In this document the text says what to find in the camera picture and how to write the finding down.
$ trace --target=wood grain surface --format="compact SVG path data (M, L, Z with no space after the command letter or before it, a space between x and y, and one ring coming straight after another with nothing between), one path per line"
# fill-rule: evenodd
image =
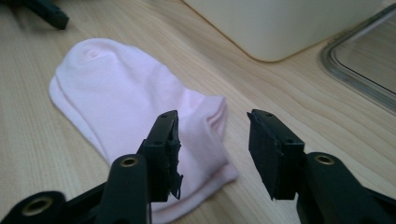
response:
M265 63L178 0L54 3L70 17L64 31L26 8L0 5L0 218L39 191L59 190L69 200L106 181L107 164L48 91L67 51L93 37L137 46L188 88L227 99L224 145L240 176L175 223L299 223L296 202L272 202L250 158L246 113L253 108L277 115L305 152L333 154L363 186L396 198L396 117L324 70L327 41Z

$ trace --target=table surface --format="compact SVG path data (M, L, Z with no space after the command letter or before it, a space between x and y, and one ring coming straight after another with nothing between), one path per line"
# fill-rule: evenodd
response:
M319 54L328 40L265 63L178 0L56 4L71 18L65 31L0 5L0 218L39 191L69 200L106 181L107 164L48 91L66 52L92 37L137 46L189 89L227 99L224 145L240 176L175 223L299 223L296 202L272 202L250 158L253 108L277 115L305 152L333 154L363 186L396 198L396 117L326 72Z

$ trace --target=black object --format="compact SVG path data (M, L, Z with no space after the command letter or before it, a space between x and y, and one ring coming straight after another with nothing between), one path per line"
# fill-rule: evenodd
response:
M364 188L332 155L304 153L301 141L271 113L250 118L249 151L271 199L293 200L302 223L396 223L396 201Z
M45 191L17 203L2 224L151 223L150 203L180 197L177 173L177 111L161 114L137 154L121 156L106 183L67 202L58 191Z
M60 8L47 0L4 0L10 7L25 6L51 26L66 29L69 18Z

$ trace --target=clear plastic lid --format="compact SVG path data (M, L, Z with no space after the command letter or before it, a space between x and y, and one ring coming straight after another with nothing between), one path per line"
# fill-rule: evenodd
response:
M321 60L348 86L396 113L396 4L337 38Z

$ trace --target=pink sock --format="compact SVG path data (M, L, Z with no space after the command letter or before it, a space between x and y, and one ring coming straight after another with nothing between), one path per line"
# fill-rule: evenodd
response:
M109 164L136 153L161 113L178 111L181 198L154 203L154 223L190 212L237 178L222 144L225 99L186 89L138 48L100 38L78 43L57 68L49 94Z

